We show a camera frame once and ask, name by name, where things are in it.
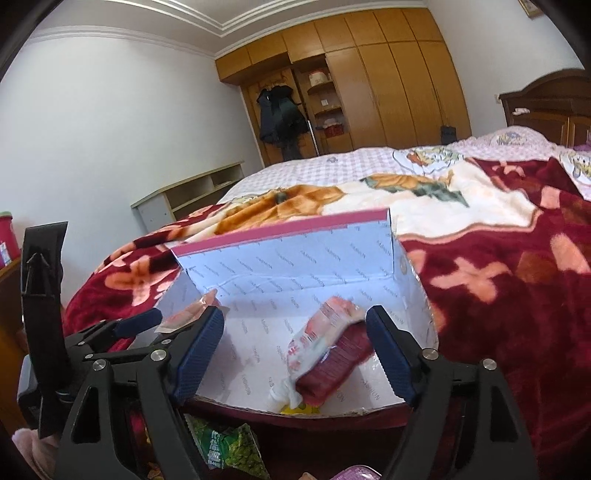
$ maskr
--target wooden headboard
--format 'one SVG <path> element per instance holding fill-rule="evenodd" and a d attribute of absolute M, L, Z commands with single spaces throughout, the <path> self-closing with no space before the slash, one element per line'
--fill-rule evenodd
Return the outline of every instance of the wooden headboard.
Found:
<path fill-rule="evenodd" d="M 533 128 L 565 147 L 584 144 L 591 135 L 591 77 L 585 70 L 550 73 L 500 98 L 508 126 Z M 530 113 L 514 115 L 518 108 Z"/>

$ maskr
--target white wall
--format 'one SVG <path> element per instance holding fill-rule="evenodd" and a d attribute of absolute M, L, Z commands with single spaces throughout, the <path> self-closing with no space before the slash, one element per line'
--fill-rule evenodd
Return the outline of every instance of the white wall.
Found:
<path fill-rule="evenodd" d="M 212 59 L 114 38 L 25 46 L 0 83 L 0 210 L 24 228 L 70 222 L 68 301 L 113 250 L 143 234 L 130 205 L 166 184 L 261 160 L 237 87 Z"/>
<path fill-rule="evenodd" d="M 472 133 L 506 126 L 499 93 L 539 77 L 582 68 L 548 17 L 529 19 L 518 0 L 427 0 L 460 77 Z"/>

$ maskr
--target floral blanket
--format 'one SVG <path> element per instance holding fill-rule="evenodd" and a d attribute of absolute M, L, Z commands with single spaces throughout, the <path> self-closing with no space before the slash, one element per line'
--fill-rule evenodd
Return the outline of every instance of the floral blanket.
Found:
<path fill-rule="evenodd" d="M 168 249 L 178 242 L 387 206 L 427 292 L 441 352 L 498 362 L 541 470 L 559 471 L 591 420 L 591 203 L 554 158 L 478 161 L 437 147 L 395 152 L 392 161 L 389 171 L 336 186 L 211 206 L 125 245 L 74 296 L 65 334 L 154 306 L 178 274 Z"/>

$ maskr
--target wooden nightstand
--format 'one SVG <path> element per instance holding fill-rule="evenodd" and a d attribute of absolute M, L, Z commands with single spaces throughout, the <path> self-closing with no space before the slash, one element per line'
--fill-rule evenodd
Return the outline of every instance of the wooden nightstand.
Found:
<path fill-rule="evenodd" d="M 27 424 L 17 405 L 26 343 L 22 335 L 21 259 L 0 270 L 0 420 L 9 434 Z"/>

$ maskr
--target cardboard box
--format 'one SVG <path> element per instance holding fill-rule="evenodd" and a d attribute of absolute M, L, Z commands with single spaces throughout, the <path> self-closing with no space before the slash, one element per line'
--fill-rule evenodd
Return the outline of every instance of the cardboard box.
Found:
<path fill-rule="evenodd" d="M 367 310 L 383 305 L 422 347 L 436 348 L 426 295 L 388 210 L 313 217 L 174 247 L 183 270 L 157 304 L 164 317 L 217 288 L 226 328 L 197 396 L 265 411 L 270 386 L 287 376 L 293 334 L 330 296 Z M 402 402 L 376 355 L 321 408 L 359 414 Z"/>

